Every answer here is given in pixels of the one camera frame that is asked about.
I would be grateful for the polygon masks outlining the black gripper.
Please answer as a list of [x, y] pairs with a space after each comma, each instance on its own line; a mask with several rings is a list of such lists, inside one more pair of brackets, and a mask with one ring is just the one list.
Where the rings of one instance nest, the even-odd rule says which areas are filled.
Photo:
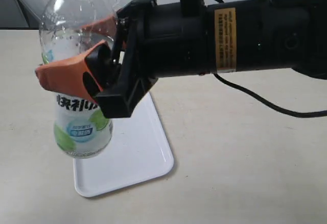
[[112, 47], [101, 44], [95, 51], [94, 98], [104, 116], [129, 118], [160, 78], [210, 73], [205, 18], [203, 0], [132, 0], [118, 11], [118, 25], [109, 15], [82, 26], [115, 34]]

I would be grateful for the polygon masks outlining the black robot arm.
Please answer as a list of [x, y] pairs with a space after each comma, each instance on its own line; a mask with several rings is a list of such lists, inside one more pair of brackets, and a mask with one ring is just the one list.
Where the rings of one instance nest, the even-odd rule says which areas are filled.
[[159, 78], [291, 68], [326, 79], [326, 0], [132, 0], [104, 41], [36, 68], [43, 89], [128, 118]]

